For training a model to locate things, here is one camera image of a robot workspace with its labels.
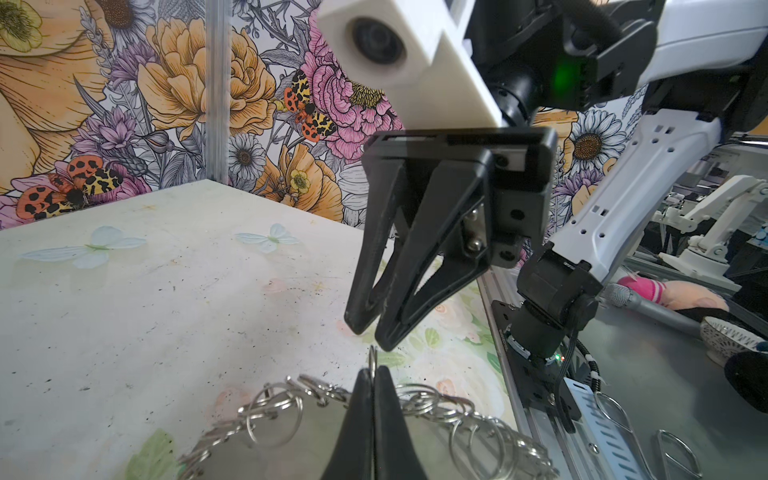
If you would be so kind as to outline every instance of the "plush toy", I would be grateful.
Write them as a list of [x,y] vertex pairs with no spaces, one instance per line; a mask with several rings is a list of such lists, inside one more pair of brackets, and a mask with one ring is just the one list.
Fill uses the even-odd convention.
[[629,275],[618,281],[631,288],[646,300],[658,303],[698,322],[705,316],[727,319],[728,304],[723,297],[705,286],[680,280],[659,282],[637,275]]

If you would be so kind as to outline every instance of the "bolt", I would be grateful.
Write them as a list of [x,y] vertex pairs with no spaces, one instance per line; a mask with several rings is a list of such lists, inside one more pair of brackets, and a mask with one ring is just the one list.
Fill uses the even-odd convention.
[[505,168],[507,165],[509,165],[509,160],[507,160],[507,157],[504,155],[496,154],[493,156],[494,162],[496,162],[496,165]]
[[477,237],[473,237],[469,239],[469,242],[467,242],[467,250],[470,252],[479,252],[480,250],[485,248],[485,244]]

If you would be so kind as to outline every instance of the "white table surface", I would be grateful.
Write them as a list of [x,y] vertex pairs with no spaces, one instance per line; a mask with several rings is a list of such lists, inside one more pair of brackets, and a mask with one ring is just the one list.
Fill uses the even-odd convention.
[[[281,223],[301,243],[234,239]],[[19,255],[110,225],[147,244],[105,265]],[[362,231],[209,180],[0,232],[0,478],[173,478],[177,458],[265,382],[351,389],[372,329],[343,322]],[[476,284],[394,352],[396,382],[437,385],[514,426]]]

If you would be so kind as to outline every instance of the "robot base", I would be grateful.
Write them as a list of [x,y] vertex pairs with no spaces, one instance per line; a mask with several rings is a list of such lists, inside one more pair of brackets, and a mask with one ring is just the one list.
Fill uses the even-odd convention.
[[741,290],[741,285],[723,276],[730,266],[728,263],[706,258],[689,248],[685,249],[679,257],[673,257],[666,253],[659,253],[659,257],[667,265],[692,278],[704,280],[733,293]]

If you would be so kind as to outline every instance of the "gray handle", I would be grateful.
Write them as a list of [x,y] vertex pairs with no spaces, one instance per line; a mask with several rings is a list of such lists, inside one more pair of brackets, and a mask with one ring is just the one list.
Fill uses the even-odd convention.
[[666,326],[672,327],[682,333],[699,338],[700,324],[696,320],[692,320],[687,316],[680,315],[679,313],[673,310],[669,310],[668,308],[661,306],[658,303],[646,300],[634,291],[632,291],[630,294],[627,308],[642,313],[643,315],[661,322]]

